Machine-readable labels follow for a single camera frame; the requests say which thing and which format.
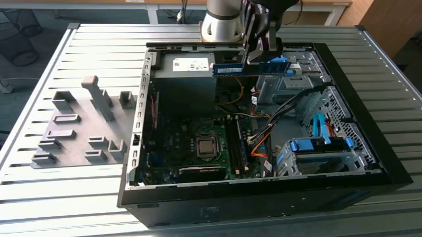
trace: cpu socket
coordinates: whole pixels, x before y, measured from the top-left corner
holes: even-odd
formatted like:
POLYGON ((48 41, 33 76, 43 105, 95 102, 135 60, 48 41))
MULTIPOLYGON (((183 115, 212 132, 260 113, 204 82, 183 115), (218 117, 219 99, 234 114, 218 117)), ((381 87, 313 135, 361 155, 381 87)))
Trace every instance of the cpu socket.
POLYGON ((216 158, 218 144, 215 134, 196 134, 196 154, 203 161, 216 158))

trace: table leg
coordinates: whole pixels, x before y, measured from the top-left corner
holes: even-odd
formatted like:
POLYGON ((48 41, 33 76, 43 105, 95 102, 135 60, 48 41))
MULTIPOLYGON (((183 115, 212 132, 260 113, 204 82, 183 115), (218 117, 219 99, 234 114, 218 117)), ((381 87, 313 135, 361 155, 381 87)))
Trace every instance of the table leg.
POLYGON ((53 9, 53 10, 52 10, 52 14, 53 14, 53 17, 55 17, 55 18, 60 18, 60 17, 61 17, 61 15, 60 15, 60 10, 59 10, 59 9, 53 9))
POLYGON ((327 17, 327 20, 325 22, 325 26, 335 26, 338 23, 338 20, 342 17, 343 11, 346 9, 346 6, 335 6, 333 11, 330 12, 330 15, 327 17))
POLYGON ((0 76, 0 91, 4 94, 8 94, 8 93, 12 93, 12 90, 13 90, 13 86, 0 76))
POLYGON ((158 24, 159 23, 159 17, 158 17, 159 6, 156 4, 146 4, 146 8, 148 11, 150 24, 158 24))

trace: aluminum slotted table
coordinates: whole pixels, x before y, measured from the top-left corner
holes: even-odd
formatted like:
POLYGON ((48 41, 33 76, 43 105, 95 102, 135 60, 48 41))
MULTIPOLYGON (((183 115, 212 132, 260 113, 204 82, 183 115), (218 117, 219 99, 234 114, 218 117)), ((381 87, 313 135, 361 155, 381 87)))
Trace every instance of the aluminum slotted table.
POLYGON ((35 170, 35 148, 57 90, 98 75, 110 96, 139 91, 147 42, 199 41, 196 25, 92 25, 65 31, 0 153, 0 234, 12 236, 371 236, 422 235, 422 97, 365 30, 287 26, 284 41, 323 42, 342 66, 414 183, 347 209, 148 230, 116 207, 122 165, 35 170))

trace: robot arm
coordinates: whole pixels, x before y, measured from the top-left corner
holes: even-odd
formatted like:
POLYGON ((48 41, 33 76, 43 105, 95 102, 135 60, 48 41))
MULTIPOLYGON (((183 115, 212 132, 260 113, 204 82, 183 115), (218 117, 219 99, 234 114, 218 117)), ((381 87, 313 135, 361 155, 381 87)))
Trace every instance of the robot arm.
POLYGON ((282 25, 284 11, 299 0, 243 0, 243 48, 242 63, 267 62, 283 53, 282 39, 275 36, 282 25))
POLYGON ((275 33, 282 25, 284 11, 298 1, 208 0, 202 26, 203 39, 208 42, 243 40, 244 66, 270 61, 283 53, 282 39, 275 33))

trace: mesh wastebasket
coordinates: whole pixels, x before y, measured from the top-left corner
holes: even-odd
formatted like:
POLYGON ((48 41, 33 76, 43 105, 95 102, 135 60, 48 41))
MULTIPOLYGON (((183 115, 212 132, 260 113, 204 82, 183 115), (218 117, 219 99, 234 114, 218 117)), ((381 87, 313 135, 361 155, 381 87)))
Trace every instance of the mesh wastebasket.
POLYGON ((17 23, 21 26, 24 35, 35 36, 43 31, 43 27, 31 9, 3 9, 1 12, 12 23, 17 23))
POLYGON ((12 22, 0 23, 0 54, 15 66, 33 63, 39 54, 21 33, 21 27, 12 22))

